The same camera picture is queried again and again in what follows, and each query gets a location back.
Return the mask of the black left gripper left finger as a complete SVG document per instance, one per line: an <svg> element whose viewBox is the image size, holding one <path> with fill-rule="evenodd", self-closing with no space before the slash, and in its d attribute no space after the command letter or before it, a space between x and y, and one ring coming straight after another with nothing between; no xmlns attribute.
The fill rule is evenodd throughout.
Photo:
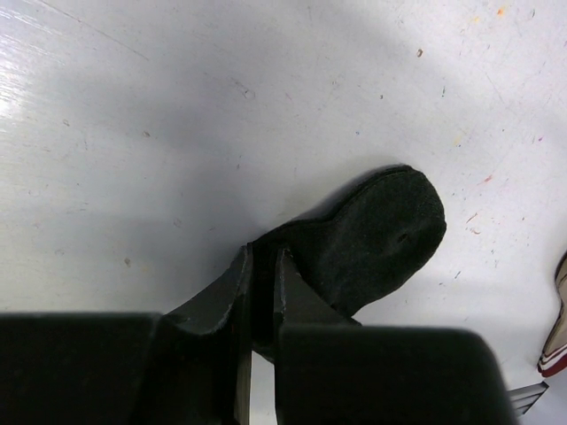
<svg viewBox="0 0 567 425"><path fill-rule="evenodd" d="M167 315L185 337L184 378L191 411L207 424L248 424L252 372L252 247Z"/></svg>

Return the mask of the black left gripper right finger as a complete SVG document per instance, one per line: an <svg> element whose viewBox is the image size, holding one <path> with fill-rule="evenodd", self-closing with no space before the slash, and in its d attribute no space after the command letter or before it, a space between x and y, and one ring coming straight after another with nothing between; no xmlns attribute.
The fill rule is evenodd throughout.
<svg viewBox="0 0 567 425"><path fill-rule="evenodd" d="M345 321L278 253L274 287L276 416L280 424L359 424L350 386L361 327Z"/></svg>

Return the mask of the plain black sock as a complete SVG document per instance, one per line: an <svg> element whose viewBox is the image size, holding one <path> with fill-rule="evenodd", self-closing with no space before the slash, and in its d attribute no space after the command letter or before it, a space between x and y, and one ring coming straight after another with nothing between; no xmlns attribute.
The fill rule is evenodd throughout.
<svg viewBox="0 0 567 425"><path fill-rule="evenodd" d="M272 361L277 253L291 252L299 274L349 324L364 306L398 290L438 249L444 206L424 173L378 169L329 210L292 220L252 242L252 347Z"/></svg>

